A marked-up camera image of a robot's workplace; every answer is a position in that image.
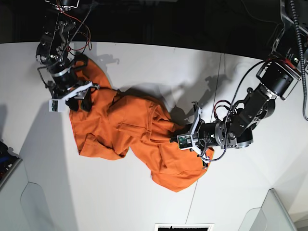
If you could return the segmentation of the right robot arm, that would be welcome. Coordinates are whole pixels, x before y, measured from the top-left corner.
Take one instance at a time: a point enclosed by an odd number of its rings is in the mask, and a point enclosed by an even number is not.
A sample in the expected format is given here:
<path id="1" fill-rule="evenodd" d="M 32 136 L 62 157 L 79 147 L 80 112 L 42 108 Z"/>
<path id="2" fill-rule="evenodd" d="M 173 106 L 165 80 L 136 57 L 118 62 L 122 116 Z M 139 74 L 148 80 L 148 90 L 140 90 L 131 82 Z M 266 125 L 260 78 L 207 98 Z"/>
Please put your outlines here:
<path id="1" fill-rule="evenodd" d="M 92 90 L 100 86 L 77 75 L 88 66 L 89 58 L 84 50 L 91 48 L 89 27 L 84 20 L 69 13 L 79 7 L 79 1 L 49 0 L 47 3 L 51 8 L 45 16 L 36 60 L 41 64 L 37 71 L 45 69 L 52 78 L 43 81 L 51 94 L 49 111 L 60 113 L 68 106 L 72 111 L 90 112 Z"/>

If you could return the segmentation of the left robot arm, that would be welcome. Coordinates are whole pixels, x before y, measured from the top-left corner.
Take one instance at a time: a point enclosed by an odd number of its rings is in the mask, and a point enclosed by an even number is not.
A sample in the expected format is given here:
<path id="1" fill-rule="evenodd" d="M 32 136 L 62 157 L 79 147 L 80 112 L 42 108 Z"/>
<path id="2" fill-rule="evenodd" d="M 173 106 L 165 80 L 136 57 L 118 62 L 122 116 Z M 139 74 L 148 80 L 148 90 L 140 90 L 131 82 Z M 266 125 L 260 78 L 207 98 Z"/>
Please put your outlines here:
<path id="1" fill-rule="evenodd" d="M 256 64 L 259 85 L 247 89 L 243 100 L 221 100 L 217 106 L 227 109 L 223 119 L 205 123 L 202 108 L 194 103 L 194 121 L 170 139 L 179 149 L 196 152 L 204 167 L 213 162 L 207 154 L 212 147 L 223 150 L 241 149 L 253 142 L 253 130 L 275 110 L 275 100 L 286 100 L 298 82 L 303 87 L 303 106 L 308 102 L 308 25 L 303 11 L 308 4 L 302 0 L 283 0 L 280 3 L 283 28 L 275 39 L 267 59 Z"/>

